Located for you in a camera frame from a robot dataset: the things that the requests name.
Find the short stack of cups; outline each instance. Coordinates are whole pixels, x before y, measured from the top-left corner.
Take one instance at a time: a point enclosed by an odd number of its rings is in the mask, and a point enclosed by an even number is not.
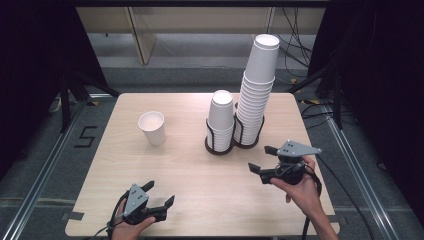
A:
[[[235,114],[234,140],[241,147],[253,147],[259,140],[266,104],[275,80],[278,50],[279,40],[275,36],[261,34],[255,38]]]
[[[234,133],[233,95],[218,90],[212,96],[209,116],[206,119],[206,148],[213,154],[225,154],[232,149]]]

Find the hand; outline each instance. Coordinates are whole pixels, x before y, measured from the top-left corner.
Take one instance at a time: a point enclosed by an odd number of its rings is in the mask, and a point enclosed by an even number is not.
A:
[[[127,199],[124,199],[119,205],[117,215],[120,215],[124,211],[125,202]],[[138,238],[140,233],[152,225],[156,219],[154,217],[146,218],[143,222],[137,225],[130,225],[126,222],[123,222],[122,217],[115,220],[115,229],[113,230],[112,240],[135,240]]]
[[[311,158],[303,156],[303,161],[312,170],[315,170],[315,162]],[[315,182],[308,174],[305,173],[302,181],[297,185],[290,185],[277,178],[272,178],[270,182],[285,191],[287,193],[286,202],[289,203],[293,200],[306,216],[311,217],[313,211],[322,209]]]

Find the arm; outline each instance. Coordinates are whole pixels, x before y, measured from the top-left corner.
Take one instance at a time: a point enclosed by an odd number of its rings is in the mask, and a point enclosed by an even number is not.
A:
[[[119,210],[117,215],[123,212],[125,206],[126,199],[121,202],[119,205]],[[123,222],[123,219],[117,219],[115,221],[115,229],[113,230],[112,240],[136,240],[140,233],[152,225],[156,219],[154,217],[149,217],[145,219],[143,222],[137,225],[129,225],[126,222]]]
[[[315,162],[311,158],[303,157],[303,160],[310,168],[315,169]],[[297,185],[290,185],[277,178],[272,178],[271,184],[287,193],[287,203],[293,199],[296,205],[311,220],[320,239],[339,239],[322,209],[318,191],[311,176],[304,174],[302,181]]]

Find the person's left hand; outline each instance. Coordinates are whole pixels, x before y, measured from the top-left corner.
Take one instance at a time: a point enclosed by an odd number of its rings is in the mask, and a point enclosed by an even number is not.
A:
[[[125,202],[127,199],[124,199],[119,205],[117,215],[120,215],[124,211]],[[152,225],[156,219],[155,217],[146,218],[143,222],[137,225],[130,225],[126,222],[122,222],[122,217],[115,220],[115,228],[112,234],[112,240],[135,240],[138,238],[140,233]]]

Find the light wood tabletop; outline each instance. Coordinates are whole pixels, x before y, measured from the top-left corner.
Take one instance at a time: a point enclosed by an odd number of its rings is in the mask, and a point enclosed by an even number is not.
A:
[[[73,209],[84,215],[81,220],[70,219],[66,233],[93,236],[106,226],[119,197],[133,183],[143,186],[154,180],[147,207],[162,206],[172,195],[175,202],[167,220],[153,224],[143,236],[301,235],[305,221],[301,210],[285,202],[283,191],[263,185],[248,167],[249,162],[264,169],[277,165],[277,157],[265,154],[266,145],[279,148],[287,139],[310,145],[293,95],[272,93],[258,144],[251,149],[234,147],[222,156],[205,148],[212,95],[122,94]],[[239,94],[233,97],[237,102]],[[160,146],[150,145],[138,128],[138,119],[148,111],[165,116],[166,141]],[[335,215],[318,166],[316,173],[323,183],[324,211]],[[337,222],[332,226],[339,231]],[[315,234],[312,225],[308,234]]]

